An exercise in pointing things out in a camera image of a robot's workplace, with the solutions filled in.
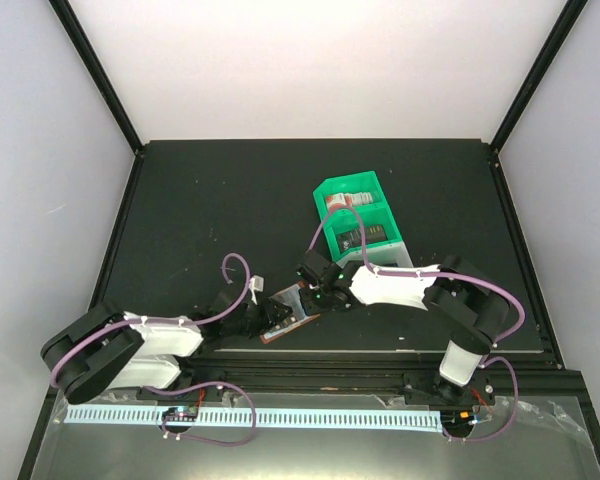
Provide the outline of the brown leather card holder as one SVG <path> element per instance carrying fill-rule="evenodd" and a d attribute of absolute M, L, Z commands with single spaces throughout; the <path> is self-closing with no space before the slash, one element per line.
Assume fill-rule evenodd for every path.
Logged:
<path fill-rule="evenodd" d="M 300 301 L 300 290 L 305 286 L 304 282 L 298 282 L 270 297 L 271 300 L 284 305 L 289 313 L 278 324 L 260 336 L 260 340 L 264 344 L 271 343 L 317 318 L 317 315 L 309 316 L 303 309 Z"/>

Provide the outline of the white bin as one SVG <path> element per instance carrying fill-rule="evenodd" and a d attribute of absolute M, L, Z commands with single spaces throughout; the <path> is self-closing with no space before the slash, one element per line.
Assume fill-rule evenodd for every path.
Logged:
<path fill-rule="evenodd" d="M 383 244 L 371 244 L 366 246 L 367 259 L 371 264 L 386 266 L 412 268 L 413 263 L 404 242 L 389 242 Z M 362 261 L 362 249 L 360 247 L 349 249 L 336 261 L 340 267 L 344 267 L 349 261 Z"/>

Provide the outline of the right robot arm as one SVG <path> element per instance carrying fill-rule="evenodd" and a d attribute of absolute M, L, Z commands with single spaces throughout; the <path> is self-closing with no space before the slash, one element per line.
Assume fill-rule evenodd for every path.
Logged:
<path fill-rule="evenodd" d="M 371 305 L 422 310 L 449 332 L 438 372 L 423 392 L 443 405 L 458 405 L 471 390 L 481 361 L 497 343 L 513 302 L 458 257 L 421 268 L 367 266 L 361 260 L 340 267 L 314 250 L 297 267 L 299 299 L 309 316 Z"/>

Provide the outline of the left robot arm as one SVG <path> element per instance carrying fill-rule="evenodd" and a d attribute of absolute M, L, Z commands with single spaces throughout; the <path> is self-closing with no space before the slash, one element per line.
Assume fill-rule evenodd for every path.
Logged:
<path fill-rule="evenodd" d="M 171 318 L 134 314 L 103 301 L 48 340 L 40 357 L 51 385 L 73 405 L 107 390 L 136 387 L 182 399 L 195 384 L 185 359 L 258 337 L 292 315 L 282 301 L 251 291 L 241 297 L 237 287 L 223 290 L 209 307 Z"/>

